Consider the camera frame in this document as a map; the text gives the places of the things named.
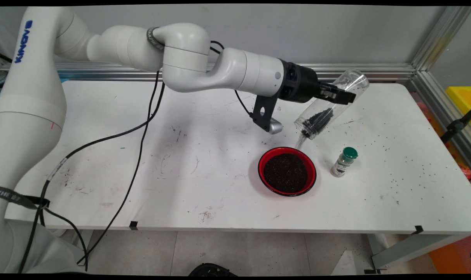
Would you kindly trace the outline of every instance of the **table leg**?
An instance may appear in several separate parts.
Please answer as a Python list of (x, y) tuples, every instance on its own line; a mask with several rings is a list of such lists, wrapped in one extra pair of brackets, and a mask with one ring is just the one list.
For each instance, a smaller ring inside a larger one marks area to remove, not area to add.
[(468, 235), (412, 234), (410, 237), (387, 248), (382, 234), (369, 234), (372, 262), (375, 269), (386, 269), (402, 262), (427, 254)]

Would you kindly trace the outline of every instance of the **black tape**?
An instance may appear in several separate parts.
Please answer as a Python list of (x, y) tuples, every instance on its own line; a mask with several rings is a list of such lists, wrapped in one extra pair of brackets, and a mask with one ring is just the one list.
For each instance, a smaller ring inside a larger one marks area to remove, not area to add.
[[(40, 202), (40, 197), (31, 196), (31, 195), (22, 195), (14, 190), (0, 187), (0, 198), (7, 200), (8, 202), (13, 202), (17, 205), (21, 205), (28, 209), (37, 209)], [(42, 208), (49, 207), (50, 201), (46, 198), (42, 200)]]
[(423, 232), (424, 229), (422, 228), (422, 226), (415, 226), (415, 232), (413, 232), (412, 234), (410, 235), (414, 235), (414, 234), (419, 234), (421, 232)]
[(129, 225), (131, 230), (137, 230), (137, 222), (136, 221), (130, 221)]

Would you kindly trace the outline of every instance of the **green lid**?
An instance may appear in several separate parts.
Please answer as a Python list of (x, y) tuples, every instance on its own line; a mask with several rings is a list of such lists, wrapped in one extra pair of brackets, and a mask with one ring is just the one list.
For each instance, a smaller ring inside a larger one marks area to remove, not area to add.
[(353, 161), (358, 157), (358, 152), (352, 147), (346, 147), (342, 150), (342, 155), (344, 161)]

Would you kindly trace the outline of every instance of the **clear plastic cup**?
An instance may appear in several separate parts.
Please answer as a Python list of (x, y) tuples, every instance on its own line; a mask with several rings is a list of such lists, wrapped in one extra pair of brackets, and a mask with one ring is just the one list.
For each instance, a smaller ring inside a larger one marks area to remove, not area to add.
[[(355, 69), (348, 69), (335, 80), (332, 85), (342, 90), (356, 94), (355, 101), (369, 87), (370, 83), (363, 73)], [(294, 121), (299, 129), (308, 139), (313, 140), (331, 122), (342, 114), (353, 103), (348, 105), (335, 104), (326, 100), (316, 99), (301, 115)]]

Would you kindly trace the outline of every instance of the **tiled floor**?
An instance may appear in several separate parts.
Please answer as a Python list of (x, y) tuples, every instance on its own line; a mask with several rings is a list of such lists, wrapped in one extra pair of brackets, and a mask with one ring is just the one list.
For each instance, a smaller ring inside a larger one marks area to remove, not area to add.
[[(94, 231), (90, 245), (102, 231)], [(62, 238), (71, 240), (68, 231)], [(239, 276), (330, 275), (351, 250), (358, 275), (372, 269), (364, 234), (108, 231), (89, 258), (89, 273), (189, 275), (215, 263)], [(427, 255), (382, 272), (437, 273)]]

